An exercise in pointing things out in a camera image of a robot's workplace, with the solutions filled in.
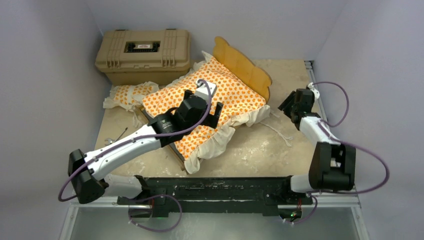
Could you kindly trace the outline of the orange patterned white blanket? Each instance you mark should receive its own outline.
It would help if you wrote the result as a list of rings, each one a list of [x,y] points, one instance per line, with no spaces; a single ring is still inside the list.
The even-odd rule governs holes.
[[[134,172],[152,177],[275,175],[288,163],[292,137],[272,123],[274,113],[264,97],[215,57],[205,53],[204,58],[187,75],[147,95],[142,105],[155,117],[177,107],[196,80],[208,80],[217,87],[212,103],[223,104],[217,127],[198,126],[173,146],[138,157]]]

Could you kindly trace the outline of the wooden pet bed frame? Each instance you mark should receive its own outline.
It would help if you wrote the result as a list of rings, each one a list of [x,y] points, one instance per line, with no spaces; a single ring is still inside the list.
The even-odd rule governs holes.
[[[183,100],[184,90],[194,91],[196,80],[216,84],[212,104],[224,105],[217,127],[198,126],[175,142],[189,174],[200,170],[201,160],[221,155],[240,125],[250,127],[270,115],[267,103],[271,77],[224,38],[217,36],[214,41],[212,54],[203,51],[205,59],[195,63],[186,75],[142,100],[146,112],[155,117],[177,107]]]

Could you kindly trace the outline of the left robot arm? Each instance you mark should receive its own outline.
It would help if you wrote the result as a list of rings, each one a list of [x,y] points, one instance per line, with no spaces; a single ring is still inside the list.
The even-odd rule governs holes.
[[[217,102],[214,112],[210,113],[212,96],[212,93],[186,90],[179,106],[158,114],[131,135],[98,150],[72,151],[68,159],[66,183],[72,185],[75,192],[73,197],[81,204],[91,203],[112,187],[106,178],[117,167],[180,141],[197,126],[215,129],[224,104]]]

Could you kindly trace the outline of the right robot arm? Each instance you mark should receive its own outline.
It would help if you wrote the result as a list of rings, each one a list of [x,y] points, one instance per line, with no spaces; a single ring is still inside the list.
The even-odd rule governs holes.
[[[301,193],[350,191],[354,187],[356,148],[340,143],[320,115],[312,111],[317,94],[316,90],[298,88],[278,107],[315,145],[308,173],[292,176],[290,184],[280,191],[288,204],[298,200]]]

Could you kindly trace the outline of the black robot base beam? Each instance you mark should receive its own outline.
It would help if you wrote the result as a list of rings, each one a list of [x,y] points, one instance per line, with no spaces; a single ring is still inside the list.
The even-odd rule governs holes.
[[[133,199],[120,196],[118,205],[152,206],[154,218],[169,213],[262,214],[264,217],[291,214],[310,206],[304,193],[290,189],[290,177],[136,177],[142,192]]]

